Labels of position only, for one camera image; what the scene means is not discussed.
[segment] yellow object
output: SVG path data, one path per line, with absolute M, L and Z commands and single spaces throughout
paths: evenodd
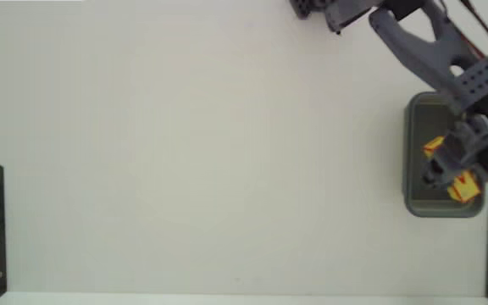
M 438 136 L 423 147 L 424 155 L 431 158 L 434 151 L 444 142 L 443 136 Z M 469 170 L 465 170 L 447 188 L 449 196 L 458 202 L 466 203 L 481 193 L 481 189 Z

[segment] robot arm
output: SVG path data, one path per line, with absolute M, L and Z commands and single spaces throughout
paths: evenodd
M 426 164 L 423 180 L 448 187 L 464 170 L 488 181 L 488 57 L 475 48 L 433 0 L 291 0 L 300 18 L 324 11 L 329 28 L 340 34 L 373 7 L 369 22 L 398 60 L 435 88 L 461 118 Z M 399 21 L 422 9 L 430 19 L 435 41 L 405 31 Z M 454 75 L 451 67 L 463 69 Z

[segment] white backdrop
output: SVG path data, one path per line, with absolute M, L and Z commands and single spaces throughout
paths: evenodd
M 9 288 L 481 296 L 486 214 L 402 201 L 426 90 L 286 0 L 0 3 Z

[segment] white table surface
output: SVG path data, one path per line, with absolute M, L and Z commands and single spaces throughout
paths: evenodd
M 486 213 L 402 201 L 426 90 L 286 0 L 0 3 L 9 289 L 480 297 Z

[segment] metal tray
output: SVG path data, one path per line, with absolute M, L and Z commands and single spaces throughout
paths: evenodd
M 456 119 L 441 96 L 433 92 L 418 94 L 406 108 L 402 191 L 406 207 L 415 216 L 468 218 L 477 215 L 484 206 L 483 193 L 470 202 L 460 203 L 445 190 L 430 189 L 421 179 L 427 161 L 423 146 L 445 135 Z

